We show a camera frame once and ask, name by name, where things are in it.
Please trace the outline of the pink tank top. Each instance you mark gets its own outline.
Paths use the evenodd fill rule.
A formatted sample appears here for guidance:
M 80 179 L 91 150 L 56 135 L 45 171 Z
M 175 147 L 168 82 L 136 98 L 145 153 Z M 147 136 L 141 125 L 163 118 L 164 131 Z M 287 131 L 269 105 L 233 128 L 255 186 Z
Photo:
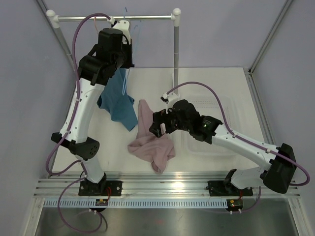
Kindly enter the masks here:
M 144 99 L 138 103 L 138 130 L 134 141 L 127 145 L 130 154 L 151 164 L 153 171 L 162 174 L 168 160 L 175 157 L 173 141 L 162 132 L 158 138 L 149 131 L 153 123 L 153 111 Z

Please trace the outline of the blue plastic hanger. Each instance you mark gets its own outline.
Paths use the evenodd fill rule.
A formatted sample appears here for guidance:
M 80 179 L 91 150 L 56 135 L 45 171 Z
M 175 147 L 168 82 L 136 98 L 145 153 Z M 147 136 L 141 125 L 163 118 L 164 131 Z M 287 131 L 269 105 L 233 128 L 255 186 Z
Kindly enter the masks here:
M 138 33 L 137 33 L 137 37 L 136 37 L 136 42 L 133 45 L 133 53 L 136 54 L 137 52 L 137 48 L 138 48 L 138 41 L 139 41 L 139 35 L 141 32 L 141 27 L 142 27 L 142 21 L 140 20 L 138 24 L 136 24 L 133 28 L 133 30 L 131 31 L 131 36 L 135 36 L 135 31 L 136 28 L 138 28 Z M 123 80 L 123 88 L 122 88 L 122 95 L 126 94 L 126 90 L 127 90 L 127 81 L 128 81 L 128 77 L 130 74 L 130 69 L 125 69 L 125 77 Z

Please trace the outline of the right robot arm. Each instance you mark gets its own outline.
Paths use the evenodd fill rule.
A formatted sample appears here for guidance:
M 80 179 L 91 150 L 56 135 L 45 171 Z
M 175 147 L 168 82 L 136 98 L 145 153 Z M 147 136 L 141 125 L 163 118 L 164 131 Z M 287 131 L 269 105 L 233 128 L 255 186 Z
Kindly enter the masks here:
M 177 101 L 172 108 L 153 113 L 149 131 L 160 138 L 162 125 L 167 134 L 176 130 L 187 131 L 197 141 L 226 148 L 258 165 L 257 168 L 247 170 L 230 170 L 222 183 L 223 190 L 228 195 L 248 187 L 261 186 L 285 194 L 290 187 L 296 166 L 293 149 L 287 144 L 278 147 L 239 137 L 236 133 L 229 132 L 221 120 L 200 115 L 184 99 Z

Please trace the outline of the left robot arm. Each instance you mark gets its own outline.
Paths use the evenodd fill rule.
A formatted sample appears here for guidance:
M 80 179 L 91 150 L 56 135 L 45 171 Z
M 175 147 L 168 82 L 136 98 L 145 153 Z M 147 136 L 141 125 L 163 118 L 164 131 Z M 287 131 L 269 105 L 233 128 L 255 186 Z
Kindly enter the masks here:
M 108 193 L 106 174 L 96 156 L 100 143 L 88 136 L 95 104 L 119 68 L 131 68 L 132 40 L 127 29 L 104 28 L 98 42 L 78 65 L 79 85 L 75 89 L 66 121 L 52 134 L 52 141 L 68 149 L 83 165 L 86 177 L 81 181 L 80 196 Z

